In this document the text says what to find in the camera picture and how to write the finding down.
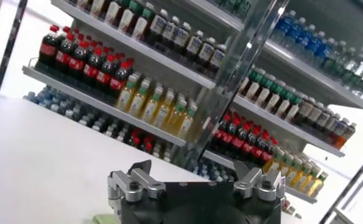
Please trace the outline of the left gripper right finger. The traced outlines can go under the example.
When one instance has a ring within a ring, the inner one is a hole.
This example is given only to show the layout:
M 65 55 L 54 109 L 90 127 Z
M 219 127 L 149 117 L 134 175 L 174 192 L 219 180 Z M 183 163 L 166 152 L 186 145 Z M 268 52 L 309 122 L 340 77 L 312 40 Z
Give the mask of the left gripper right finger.
M 249 169 L 243 162 L 233 161 L 238 180 L 233 184 L 233 193 L 241 200 L 251 198 L 256 192 L 263 201 L 284 200 L 285 177 L 280 171 L 265 174 L 259 167 Z

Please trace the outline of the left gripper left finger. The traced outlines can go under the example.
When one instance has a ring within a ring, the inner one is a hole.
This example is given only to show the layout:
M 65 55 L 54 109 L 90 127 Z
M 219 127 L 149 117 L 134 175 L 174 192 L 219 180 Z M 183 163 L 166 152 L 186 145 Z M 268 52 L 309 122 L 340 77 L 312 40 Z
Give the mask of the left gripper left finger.
M 164 201 L 166 185 L 150 176 L 151 167 L 152 161 L 148 159 L 133 163 L 127 173 L 112 171 L 108 176 L 109 199 L 116 200 L 124 196 L 129 203 L 136 203 L 143 199 L 146 191 L 149 198 Z

